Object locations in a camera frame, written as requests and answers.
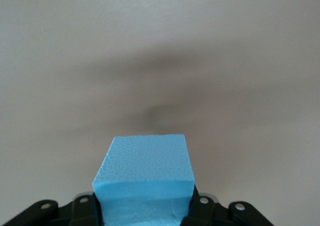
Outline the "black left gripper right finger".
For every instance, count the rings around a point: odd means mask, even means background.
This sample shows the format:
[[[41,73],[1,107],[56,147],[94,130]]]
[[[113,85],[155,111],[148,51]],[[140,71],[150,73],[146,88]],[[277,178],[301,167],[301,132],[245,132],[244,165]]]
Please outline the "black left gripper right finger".
[[[182,196],[187,202],[187,214],[181,221],[182,226],[272,225],[270,220],[248,202],[235,201],[225,208],[212,197],[200,195],[196,187]]]

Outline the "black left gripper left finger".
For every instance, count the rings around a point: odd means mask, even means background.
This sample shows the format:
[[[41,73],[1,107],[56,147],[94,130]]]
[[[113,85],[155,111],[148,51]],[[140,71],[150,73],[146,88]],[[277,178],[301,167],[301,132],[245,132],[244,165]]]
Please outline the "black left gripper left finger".
[[[60,207],[54,200],[41,200],[7,221],[8,226],[102,226],[100,204],[93,192],[77,195]]]

